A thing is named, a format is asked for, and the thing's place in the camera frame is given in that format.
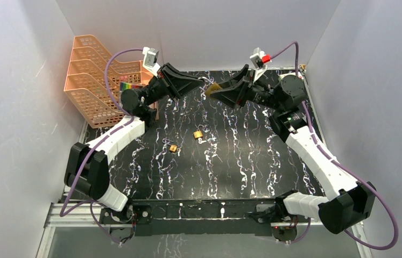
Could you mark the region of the large brass padlock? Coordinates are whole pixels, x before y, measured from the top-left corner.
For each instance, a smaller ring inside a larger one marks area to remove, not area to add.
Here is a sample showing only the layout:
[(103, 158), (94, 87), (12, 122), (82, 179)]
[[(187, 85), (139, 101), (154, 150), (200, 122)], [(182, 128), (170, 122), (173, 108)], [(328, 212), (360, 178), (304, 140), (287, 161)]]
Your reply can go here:
[(214, 91), (222, 89), (222, 87), (218, 83), (213, 82), (206, 77), (199, 77), (199, 79), (204, 81), (204, 83), (208, 84), (208, 88), (204, 90), (205, 95), (208, 97), (210, 97), (211, 93), (213, 93)]

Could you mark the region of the medium brass padlock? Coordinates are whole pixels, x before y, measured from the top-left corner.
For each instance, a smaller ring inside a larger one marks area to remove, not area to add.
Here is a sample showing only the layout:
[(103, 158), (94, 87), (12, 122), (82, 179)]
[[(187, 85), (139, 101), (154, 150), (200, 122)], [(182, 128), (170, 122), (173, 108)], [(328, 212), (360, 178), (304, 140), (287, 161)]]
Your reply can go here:
[(199, 144), (202, 144), (205, 142), (205, 136), (205, 126), (200, 124), (197, 130), (193, 132), (193, 137)]

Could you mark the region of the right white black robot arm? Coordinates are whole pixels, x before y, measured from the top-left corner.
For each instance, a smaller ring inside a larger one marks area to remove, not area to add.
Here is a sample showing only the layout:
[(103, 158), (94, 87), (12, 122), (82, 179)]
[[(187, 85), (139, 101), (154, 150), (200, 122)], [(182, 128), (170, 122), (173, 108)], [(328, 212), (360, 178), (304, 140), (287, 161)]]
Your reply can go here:
[(229, 80), (212, 83), (206, 95), (233, 109), (250, 101), (273, 110), (268, 118), (273, 132), (297, 153), (325, 193), (313, 196), (289, 191), (277, 197), (271, 214), (284, 223), (296, 216), (316, 219), (334, 234), (369, 218), (375, 187), (336, 166), (336, 159), (327, 150), (320, 151), (323, 144), (301, 110), (307, 98), (303, 79), (289, 73), (279, 76), (277, 81), (268, 81), (255, 74), (245, 65)]

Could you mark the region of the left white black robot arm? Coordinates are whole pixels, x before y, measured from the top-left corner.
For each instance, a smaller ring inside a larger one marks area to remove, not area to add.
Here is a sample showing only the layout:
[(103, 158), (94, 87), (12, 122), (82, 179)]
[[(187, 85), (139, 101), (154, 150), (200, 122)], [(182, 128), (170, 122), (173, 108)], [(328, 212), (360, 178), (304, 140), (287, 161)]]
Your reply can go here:
[(69, 192), (61, 216), (70, 212), (67, 204), (77, 191), (112, 210), (112, 216), (119, 223), (130, 222), (133, 217), (130, 198), (110, 182), (110, 162), (154, 123), (157, 111), (152, 104), (165, 97), (181, 99), (207, 81), (205, 77), (182, 73), (166, 63), (148, 85), (123, 88), (119, 100), (126, 116), (98, 138), (87, 144), (77, 142), (71, 147), (64, 179)]

